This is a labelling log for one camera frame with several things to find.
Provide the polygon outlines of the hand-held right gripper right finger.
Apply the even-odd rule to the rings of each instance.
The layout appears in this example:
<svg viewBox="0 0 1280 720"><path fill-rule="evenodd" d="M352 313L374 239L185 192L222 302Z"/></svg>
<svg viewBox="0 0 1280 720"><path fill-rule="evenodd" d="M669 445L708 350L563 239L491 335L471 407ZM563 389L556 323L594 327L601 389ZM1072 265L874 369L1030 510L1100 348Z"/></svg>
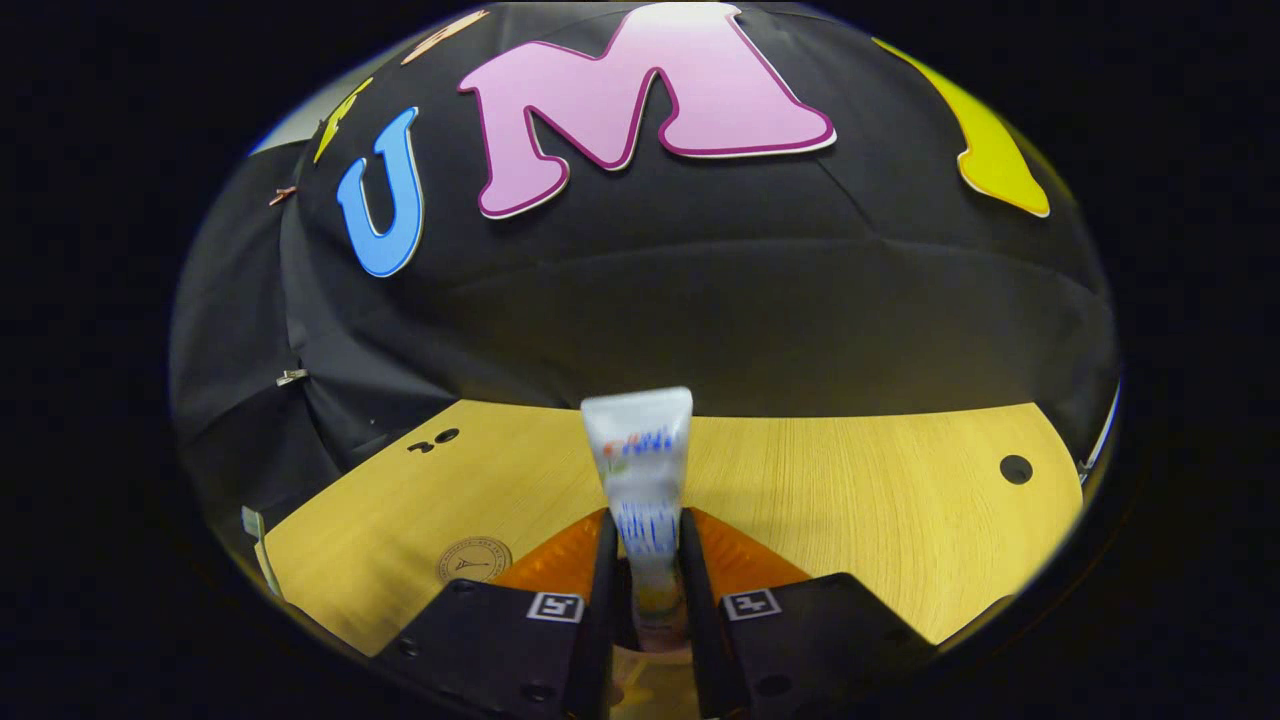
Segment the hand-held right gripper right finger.
<svg viewBox="0 0 1280 720"><path fill-rule="evenodd" d="M846 719L936 647L855 577L813 577L708 512L680 518L703 719Z"/></svg>

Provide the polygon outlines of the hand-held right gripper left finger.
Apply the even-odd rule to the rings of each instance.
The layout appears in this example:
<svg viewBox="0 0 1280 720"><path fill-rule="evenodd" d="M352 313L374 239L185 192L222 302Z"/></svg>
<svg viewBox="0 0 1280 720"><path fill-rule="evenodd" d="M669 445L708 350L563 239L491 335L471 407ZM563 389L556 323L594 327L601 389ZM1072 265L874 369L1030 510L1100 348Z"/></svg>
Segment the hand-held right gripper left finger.
<svg viewBox="0 0 1280 720"><path fill-rule="evenodd" d="M492 583L449 580L371 665L434 719L607 719L617 550L600 509Z"/></svg>

